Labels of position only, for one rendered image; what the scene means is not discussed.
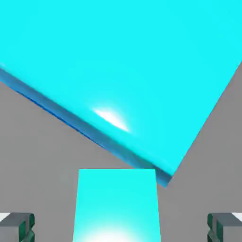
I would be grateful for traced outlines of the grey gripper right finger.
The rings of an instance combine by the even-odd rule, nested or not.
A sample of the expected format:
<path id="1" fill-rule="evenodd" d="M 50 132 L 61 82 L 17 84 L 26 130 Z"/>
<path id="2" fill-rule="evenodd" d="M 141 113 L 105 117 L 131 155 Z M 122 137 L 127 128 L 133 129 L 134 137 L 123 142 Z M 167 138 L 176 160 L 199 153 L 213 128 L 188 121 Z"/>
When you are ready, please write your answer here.
<path id="1" fill-rule="evenodd" d="M 209 213 L 207 242 L 242 242 L 242 212 Z"/>

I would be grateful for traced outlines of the small cyan cube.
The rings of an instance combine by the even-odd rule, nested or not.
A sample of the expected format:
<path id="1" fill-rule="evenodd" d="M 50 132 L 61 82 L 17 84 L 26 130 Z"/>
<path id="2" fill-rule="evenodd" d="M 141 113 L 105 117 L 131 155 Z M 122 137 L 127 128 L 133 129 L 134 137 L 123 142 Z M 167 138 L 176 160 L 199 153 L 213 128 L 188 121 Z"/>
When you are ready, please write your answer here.
<path id="1" fill-rule="evenodd" d="M 161 242 L 153 169 L 81 169 L 73 242 Z"/>

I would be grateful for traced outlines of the large cyan box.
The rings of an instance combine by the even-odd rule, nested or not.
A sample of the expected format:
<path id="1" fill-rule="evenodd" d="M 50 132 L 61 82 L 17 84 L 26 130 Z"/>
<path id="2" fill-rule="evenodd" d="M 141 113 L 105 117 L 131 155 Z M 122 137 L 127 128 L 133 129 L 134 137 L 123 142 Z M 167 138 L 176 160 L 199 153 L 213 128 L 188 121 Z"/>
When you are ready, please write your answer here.
<path id="1" fill-rule="evenodd" d="M 242 0 L 0 0 L 0 81 L 167 186 L 242 62 Z"/>

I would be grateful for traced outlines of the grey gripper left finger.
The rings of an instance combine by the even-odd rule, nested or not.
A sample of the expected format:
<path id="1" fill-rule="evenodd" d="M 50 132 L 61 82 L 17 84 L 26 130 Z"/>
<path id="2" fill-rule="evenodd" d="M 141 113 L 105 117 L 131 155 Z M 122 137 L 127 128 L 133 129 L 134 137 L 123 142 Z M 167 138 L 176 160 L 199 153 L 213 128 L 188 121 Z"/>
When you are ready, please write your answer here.
<path id="1" fill-rule="evenodd" d="M 35 242 L 33 213 L 0 212 L 0 242 Z"/>

